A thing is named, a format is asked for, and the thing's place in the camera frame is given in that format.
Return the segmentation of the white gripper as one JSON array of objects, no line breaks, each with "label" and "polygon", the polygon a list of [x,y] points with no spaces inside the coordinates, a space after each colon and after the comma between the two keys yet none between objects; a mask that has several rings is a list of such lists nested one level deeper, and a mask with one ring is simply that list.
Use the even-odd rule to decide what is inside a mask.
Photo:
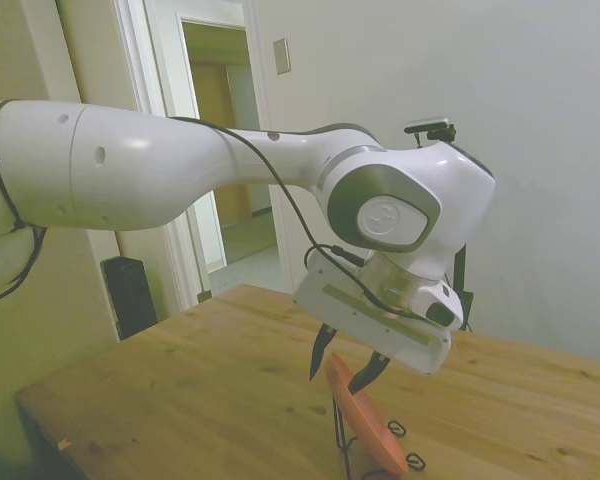
[{"label": "white gripper", "polygon": [[355,268],[331,263],[317,251],[309,254],[307,275],[294,293],[299,307],[323,325],[314,340],[309,380],[319,371],[327,346],[337,332],[373,349],[369,362],[350,380],[348,390],[358,393],[373,383],[391,360],[424,375],[436,373],[451,349],[451,320],[438,323],[433,315],[453,313],[453,291],[443,281],[409,287],[409,304],[400,316],[364,296],[347,275]]}]

